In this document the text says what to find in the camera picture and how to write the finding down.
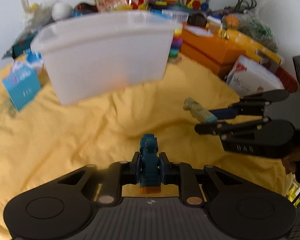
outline orange box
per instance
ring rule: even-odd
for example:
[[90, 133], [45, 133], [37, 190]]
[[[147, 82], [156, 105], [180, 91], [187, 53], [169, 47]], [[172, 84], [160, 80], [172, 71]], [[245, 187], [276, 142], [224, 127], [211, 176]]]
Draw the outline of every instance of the orange box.
[[212, 37], [197, 36], [185, 27], [182, 30], [181, 38], [183, 39], [183, 43], [197, 49], [221, 66], [234, 65], [238, 57], [246, 53], [244, 49], [241, 49], [232, 41], [222, 39], [217, 35]]
[[200, 64], [204, 65], [205, 67], [209, 68], [213, 73], [218, 75], [221, 79], [227, 75], [230, 70], [233, 68], [234, 63], [228, 65], [220, 65], [214, 60], [205, 56], [199, 50], [191, 47], [190, 45], [183, 43], [180, 52], [185, 56], [199, 62]]

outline storage container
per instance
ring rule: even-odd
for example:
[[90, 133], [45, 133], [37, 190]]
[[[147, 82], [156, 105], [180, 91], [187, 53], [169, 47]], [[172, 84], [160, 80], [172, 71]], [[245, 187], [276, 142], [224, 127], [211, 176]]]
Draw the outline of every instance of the storage container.
[[100, 13], [59, 21], [31, 43], [62, 105], [162, 78], [181, 24], [147, 11]]

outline blue tissue package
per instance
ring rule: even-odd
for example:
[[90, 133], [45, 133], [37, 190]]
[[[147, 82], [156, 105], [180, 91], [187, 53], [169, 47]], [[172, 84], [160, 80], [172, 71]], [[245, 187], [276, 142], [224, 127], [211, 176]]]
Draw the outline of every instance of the blue tissue package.
[[18, 111], [41, 89], [36, 72], [26, 65], [11, 72], [8, 77], [2, 79], [2, 83]]

